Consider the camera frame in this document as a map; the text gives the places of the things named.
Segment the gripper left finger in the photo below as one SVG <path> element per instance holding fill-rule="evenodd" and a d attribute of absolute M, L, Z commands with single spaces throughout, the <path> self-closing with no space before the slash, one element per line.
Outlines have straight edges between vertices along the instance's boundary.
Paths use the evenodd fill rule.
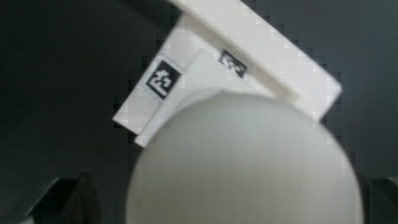
<path fill-rule="evenodd" d="M 32 224 L 100 224 L 102 206 L 91 174 L 47 180 L 23 196 L 11 215 Z"/>

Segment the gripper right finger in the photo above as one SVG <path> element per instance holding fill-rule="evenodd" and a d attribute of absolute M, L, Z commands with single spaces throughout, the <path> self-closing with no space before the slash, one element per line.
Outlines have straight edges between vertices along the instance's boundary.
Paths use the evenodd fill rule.
<path fill-rule="evenodd" d="M 398 224 L 398 176 L 375 178 L 368 193 L 366 224 Z"/>

